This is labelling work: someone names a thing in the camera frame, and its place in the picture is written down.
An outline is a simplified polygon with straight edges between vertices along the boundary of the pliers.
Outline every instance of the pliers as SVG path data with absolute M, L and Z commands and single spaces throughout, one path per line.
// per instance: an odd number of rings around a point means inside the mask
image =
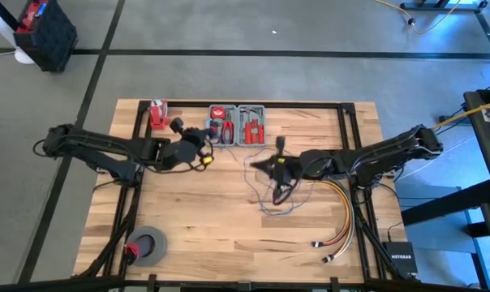
M 232 123 L 232 117 L 230 111 L 226 112 L 226 119 L 221 125 L 221 143 L 232 144 L 234 142 L 234 124 Z

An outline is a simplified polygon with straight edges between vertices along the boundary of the yellow wire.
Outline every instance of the yellow wire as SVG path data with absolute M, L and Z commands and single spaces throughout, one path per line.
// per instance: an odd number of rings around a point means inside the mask
M 336 186 L 334 183 L 332 183 L 332 182 L 326 182 L 326 181 L 319 181 L 318 183 L 324 183 L 324 184 L 332 187 L 335 191 L 337 191 L 341 195 L 344 195 L 346 197 L 346 199 L 347 199 L 347 194 L 340 187 Z M 346 244 L 348 243 L 349 238 L 351 238 L 353 236 L 353 232 L 352 231 L 353 231 L 353 228 L 350 228 L 348 230 L 348 234 L 346 236 L 346 240 L 342 243 L 341 247 L 333 253 L 334 255 L 338 254 L 339 252 L 341 252 L 341 251 L 343 251 L 343 250 L 345 250 L 347 248 L 346 247 Z
M 401 7 L 398 7 L 394 4 L 391 4 L 391 3 L 387 3 L 385 1 L 382 1 L 382 0 L 374 0 L 380 4 L 384 4 L 386 6 L 389 6 L 389 7 L 392 7 L 394 9 L 397 9 L 399 11 L 401 11 L 402 13 L 404 13 L 405 15 L 407 15 L 407 17 L 409 17 L 409 19 L 412 19 L 413 17 L 405 10 L 405 9 L 402 9 Z M 411 26 L 413 27 L 413 30 L 415 30 L 416 34 L 418 35 L 423 35 L 423 34 L 426 34 L 427 32 L 430 32 L 431 30 L 433 30 L 436 26 L 438 26 L 438 24 L 440 24 L 442 21 L 444 21 L 447 16 L 449 16 L 451 13 L 453 13 L 453 11 L 458 7 L 459 3 L 461 2 L 462 0 L 458 0 L 456 2 L 456 4 L 449 10 L 449 12 L 444 16 L 442 17 L 437 23 L 435 23 L 434 25 L 432 25 L 430 28 L 424 30 L 423 32 L 419 32 L 417 29 L 416 29 L 416 26 L 415 26 L 415 23 L 412 23 Z
M 319 181 L 317 183 L 323 183 L 329 187 L 332 187 L 338 194 L 339 196 L 341 197 L 341 201 L 342 203 L 344 204 L 344 208 L 346 209 L 346 219 L 345 219 L 345 223 L 344 223 L 344 226 L 342 227 L 342 230 L 332 239 L 330 240 L 327 240 L 325 241 L 324 243 L 328 243 L 328 242 L 331 242 L 331 241 L 334 241 L 335 239 L 337 239 L 337 237 L 342 233 L 342 231 L 345 229 L 345 228 L 348 228 L 349 225 L 351 224 L 350 222 L 350 216 L 351 216 L 351 211 L 350 211 L 350 207 L 348 205 L 348 196 L 344 193 L 344 191 L 340 188 L 340 187 L 337 187 L 335 184 L 333 183 L 330 183 L 330 182 L 323 182 L 323 181 Z
M 439 129 L 440 127 L 443 127 L 450 122 L 456 121 L 457 119 L 466 117 L 469 114 L 474 114 L 474 113 L 477 113 L 481 110 L 488 109 L 488 108 L 490 108 L 490 103 L 486 104 L 486 105 L 481 105 L 480 107 L 477 107 L 475 109 L 468 110 L 465 113 L 457 114 L 457 115 L 453 116 L 452 118 L 447 118 L 445 121 L 440 122 L 439 124 L 435 125 L 432 129 L 433 130 Z

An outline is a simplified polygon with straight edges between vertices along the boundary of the concrete floor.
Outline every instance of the concrete floor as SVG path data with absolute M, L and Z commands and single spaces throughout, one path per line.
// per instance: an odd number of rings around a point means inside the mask
M 2 2 L 14 14 L 23 5 Z M 100 49 L 117 0 L 59 3 L 78 28 L 78 47 Z M 413 15 L 420 29 L 442 16 Z M 484 15 L 490 23 L 490 6 Z M 6 46 L 0 37 L 0 47 Z M 490 53 L 472 13 L 454 13 L 416 36 L 396 11 L 371 0 L 126 1 L 111 48 Z M 73 56 L 67 70 L 54 75 L 0 56 L 0 284 L 19 276 L 58 165 L 34 156 L 32 144 L 49 127 L 74 122 L 96 60 Z M 435 124 L 436 116 L 459 108 L 465 91 L 488 85 L 490 61 L 482 60 L 109 56 L 84 127 L 106 132 L 118 98 L 375 101 L 389 138 L 418 123 Z M 456 148 L 423 170 L 427 162 L 409 163 L 402 181 L 468 187 L 484 180 L 488 173 L 473 135 L 463 127 L 444 133 L 445 148 Z M 70 276 L 95 177 L 83 163 L 72 163 L 34 281 Z M 449 267 L 439 256 L 427 259 Z

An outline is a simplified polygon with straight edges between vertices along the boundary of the wooden table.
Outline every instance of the wooden table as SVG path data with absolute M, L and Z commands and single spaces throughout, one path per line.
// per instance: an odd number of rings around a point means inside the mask
M 110 135 L 131 137 L 138 102 L 118 101 Z M 375 104 L 357 102 L 355 108 L 363 145 L 381 141 Z M 269 108 L 265 112 L 266 142 L 270 148 L 278 135 L 286 136 L 286 151 L 294 155 L 312 148 L 342 148 L 335 109 Z M 181 117 L 185 127 L 204 127 L 207 115 L 206 108 L 170 108 L 169 112 L 171 117 Z M 354 145 L 348 122 L 346 128 L 350 145 Z M 156 135 L 179 138 L 170 129 L 156 131 L 153 136 Z M 261 195 L 267 192 L 268 178 L 248 167 L 244 174 L 243 163 L 245 157 L 258 151 L 238 147 L 215 149 L 215 161 L 203 173 L 147 171 L 135 227 L 151 225 L 162 230 L 168 238 L 168 251 L 156 267 L 129 267 L 127 279 L 146 280 L 150 273 L 155 273 L 158 280 L 168 281 L 317 283 L 338 277 L 341 283 L 363 282 L 356 235 L 349 249 L 329 264 L 322 264 L 320 259 L 338 247 L 310 246 L 311 241 L 332 238 L 341 229 L 345 209 L 337 193 L 319 184 L 312 190 L 312 184 L 305 182 L 294 194 L 294 201 L 311 196 L 289 216 L 270 217 L 260 211 L 257 195 L 244 182 L 244 175 Z M 265 159 L 272 153 L 273 150 L 265 149 L 247 162 Z M 108 175 L 100 175 L 97 184 L 109 180 Z M 393 187 L 388 179 L 384 183 Z M 84 271 L 108 242 L 118 192 L 118 186 L 109 185 L 93 194 L 74 273 Z M 387 229 L 402 220 L 398 201 L 382 187 L 373 191 L 372 200 L 380 239 L 385 240 Z M 287 209 L 286 205 L 267 207 Z M 393 240 L 406 240 L 403 226 L 392 228 L 391 236 Z M 367 240 L 366 243 L 371 273 L 375 276 L 372 246 Z M 120 249 L 114 267 L 118 267 L 119 258 Z

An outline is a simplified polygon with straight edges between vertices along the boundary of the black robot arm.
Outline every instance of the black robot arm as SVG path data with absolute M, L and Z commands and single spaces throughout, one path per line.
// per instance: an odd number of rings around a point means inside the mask
M 358 188 L 371 187 L 382 175 L 402 167 L 411 159 L 434 159 L 443 145 L 433 130 L 423 125 L 360 149 L 307 150 L 299 157 L 283 155 L 285 138 L 277 137 L 277 154 L 251 166 L 264 171 L 276 182 L 273 203 L 288 199 L 300 179 L 321 180 L 324 177 L 347 176 Z
M 143 167 L 160 173 L 187 163 L 191 169 L 204 170 L 213 160 L 213 150 L 211 147 L 210 153 L 204 153 L 202 148 L 206 137 L 210 138 L 213 133 L 198 128 L 183 129 L 183 122 L 179 118 L 174 119 L 170 127 L 182 136 L 179 141 L 171 143 L 165 138 L 124 139 L 66 124 L 49 129 L 46 138 L 41 141 L 42 149 L 47 157 L 72 156 L 86 162 L 94 170 L 105 170 L 118 183 L 127 187 L 133 187 L 139 182 L 138 174 Z M 123 155 L 128 159 L 120 161 L 105 152 Z M 196 156 L 200 158 L 197 167 L 191 164 Z

